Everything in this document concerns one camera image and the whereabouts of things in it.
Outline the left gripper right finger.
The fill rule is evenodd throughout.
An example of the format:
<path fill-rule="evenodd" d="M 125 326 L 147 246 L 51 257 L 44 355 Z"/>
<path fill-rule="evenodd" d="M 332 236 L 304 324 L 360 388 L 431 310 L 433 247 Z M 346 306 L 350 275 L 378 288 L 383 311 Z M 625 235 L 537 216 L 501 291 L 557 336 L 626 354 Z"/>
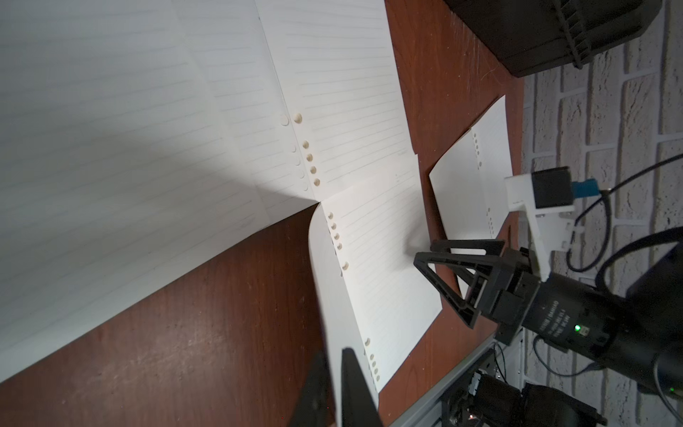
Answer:
<path fill-rule="evenodd" d="M 341 425 L 383 427 L 354 350 L 344 348 L 341 354 Z"/>

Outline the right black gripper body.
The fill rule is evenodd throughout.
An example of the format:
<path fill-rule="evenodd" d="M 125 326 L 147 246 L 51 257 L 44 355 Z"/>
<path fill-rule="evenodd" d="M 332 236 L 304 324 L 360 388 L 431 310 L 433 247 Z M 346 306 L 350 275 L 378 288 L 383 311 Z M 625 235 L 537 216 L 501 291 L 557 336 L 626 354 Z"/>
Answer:
<path fill-rule="evenodd" d="M 599 363 L 631 363 L 633 316 L 621 297 L 553 273 L 541 281 L 527 253 L 506 248 L 484 287 L 480 314 L 510 344 L 526 329 L 559 350 Z"/>

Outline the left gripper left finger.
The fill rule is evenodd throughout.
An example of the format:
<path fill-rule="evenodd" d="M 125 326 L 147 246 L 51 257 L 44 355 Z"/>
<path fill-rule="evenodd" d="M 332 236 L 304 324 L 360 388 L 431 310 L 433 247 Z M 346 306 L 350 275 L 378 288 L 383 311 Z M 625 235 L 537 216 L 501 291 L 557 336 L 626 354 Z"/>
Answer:
<path fill-rule="evenodd" d="M 330 417 L 331 375 L 325 352 L 318 352 L 311 361 L 304 386 L 296 402 L 289 427 L 326 427 Z"/>

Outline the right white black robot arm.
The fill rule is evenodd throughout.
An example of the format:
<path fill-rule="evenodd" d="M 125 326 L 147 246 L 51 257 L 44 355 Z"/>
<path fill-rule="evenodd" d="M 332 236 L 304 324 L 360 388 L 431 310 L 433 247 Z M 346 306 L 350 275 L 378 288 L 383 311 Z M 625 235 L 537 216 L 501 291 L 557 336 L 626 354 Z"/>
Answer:
<path fill-rule="evenodd" d="M 608 269 L 629 254 L 671 250 L 627 290 L 612 294 Z M 414 266 L 468 326 L 483 316 L 496 340 L 509 345 L 519 330 L 631 378 L 643 391 L 682 398 L 682 229 L 661 231 L 623 247 L 588 286 L 552 273 L 537 276 L 532 254 L 503 240 L 438 240 Z"/>

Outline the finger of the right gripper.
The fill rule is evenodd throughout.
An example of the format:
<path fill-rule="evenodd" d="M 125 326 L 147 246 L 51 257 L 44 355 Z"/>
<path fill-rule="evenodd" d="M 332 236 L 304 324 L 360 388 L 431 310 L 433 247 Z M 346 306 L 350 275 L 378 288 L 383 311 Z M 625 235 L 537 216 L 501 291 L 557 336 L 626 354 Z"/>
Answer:
<path fill-rule="evenodd" d="M 474 329 L 478 320 L 485 318 L 497 329 L 504 329 L 504 323 L 494 316 L 494 304 L 501 293 L 494 283 L 500 276 L 502 255 L 501 251 L 419 252 L 414 257 L 414 266 L 467 327 Z"/>
<path fill-rule="evenodd" d="M 443 239 L 435 240 L 430 250 L 436 253 L 500 256 L 506 242 L 499 239 Z"/>

